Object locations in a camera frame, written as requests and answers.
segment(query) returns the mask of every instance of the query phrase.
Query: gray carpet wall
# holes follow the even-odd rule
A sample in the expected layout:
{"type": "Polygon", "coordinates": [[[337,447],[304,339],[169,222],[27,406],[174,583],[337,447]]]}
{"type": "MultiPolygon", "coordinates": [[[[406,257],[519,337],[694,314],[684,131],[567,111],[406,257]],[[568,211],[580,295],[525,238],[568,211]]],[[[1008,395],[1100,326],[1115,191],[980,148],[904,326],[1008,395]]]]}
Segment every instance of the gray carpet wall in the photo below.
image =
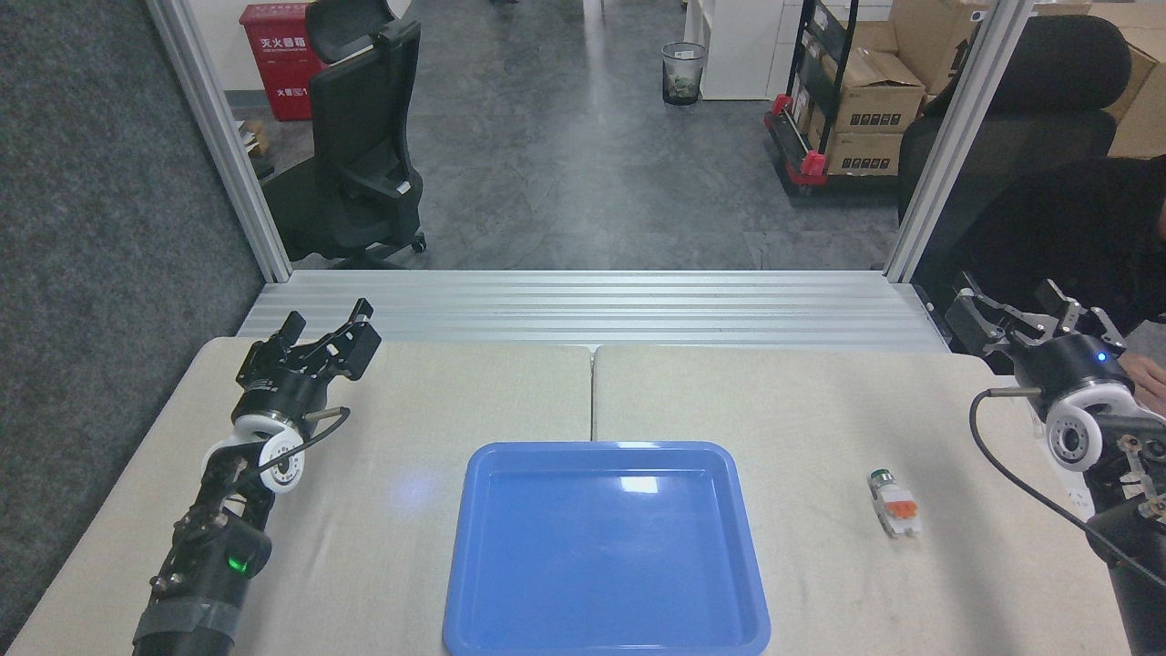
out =
{"type": "Polygon", "coordinates": [[[141,1],[3,0],[0,90],[2,653],[262,277],[141,1]]]}

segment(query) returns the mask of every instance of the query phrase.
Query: white cabinet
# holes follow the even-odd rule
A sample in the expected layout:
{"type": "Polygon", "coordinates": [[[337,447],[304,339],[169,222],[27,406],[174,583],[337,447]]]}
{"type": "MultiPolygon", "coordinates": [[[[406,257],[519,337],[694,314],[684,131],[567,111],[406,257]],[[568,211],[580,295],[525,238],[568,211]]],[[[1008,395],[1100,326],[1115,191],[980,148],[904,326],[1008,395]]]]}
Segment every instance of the white cabinet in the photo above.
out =
{"type": "MultiPolygon", "coordinates": [[[[826,2],[845,19],[848,2],[826,2]]],[[[864,0],[858,20],[886,20],[891,0],[864,0]]],[[[786,90],[801,2],[689,0],[684,41],[709,49],[701,78],[705,100],[772,100],[786,90]]]]}

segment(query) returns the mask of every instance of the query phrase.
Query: blue plastic tray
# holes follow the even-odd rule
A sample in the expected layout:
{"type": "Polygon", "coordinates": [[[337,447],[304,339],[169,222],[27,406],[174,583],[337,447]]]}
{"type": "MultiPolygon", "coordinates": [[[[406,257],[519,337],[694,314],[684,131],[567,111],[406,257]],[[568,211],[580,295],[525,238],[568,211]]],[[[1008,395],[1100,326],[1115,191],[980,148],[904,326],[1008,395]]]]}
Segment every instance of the blue plastic tray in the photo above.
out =
{"type": "Polygon", "coordinates": [[[770,615],[732,458],[709,443],[487,445],[445,607],[455,656],[756,656],[770,615]]]}

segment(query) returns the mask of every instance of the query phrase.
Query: red box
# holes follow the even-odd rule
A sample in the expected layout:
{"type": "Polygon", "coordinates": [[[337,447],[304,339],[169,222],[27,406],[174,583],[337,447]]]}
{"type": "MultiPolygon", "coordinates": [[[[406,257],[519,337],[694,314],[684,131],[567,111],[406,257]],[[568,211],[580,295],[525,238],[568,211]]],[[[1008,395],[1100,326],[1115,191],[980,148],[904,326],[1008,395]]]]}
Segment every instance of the red box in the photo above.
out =
{"type": "Polygon", "coordinates": [[[247,5],[239,16],[275,120],[310,119],[308,80],[328,68],[308,43],[307,10],[308,2],[247,5]]]}

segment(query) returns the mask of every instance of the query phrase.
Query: trash can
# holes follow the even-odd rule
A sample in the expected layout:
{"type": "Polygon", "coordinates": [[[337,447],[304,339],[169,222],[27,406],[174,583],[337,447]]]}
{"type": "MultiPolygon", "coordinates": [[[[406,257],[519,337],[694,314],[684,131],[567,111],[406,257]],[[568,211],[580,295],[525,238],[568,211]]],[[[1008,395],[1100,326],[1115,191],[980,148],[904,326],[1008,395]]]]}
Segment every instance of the trash can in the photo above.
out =
{"type": "Polygon", "coordinates": [[[663,54],[663,101],[691,105],[701,94],[701,72],[708,49],[700,43],[677,41],[661,48],[663,54]]]}

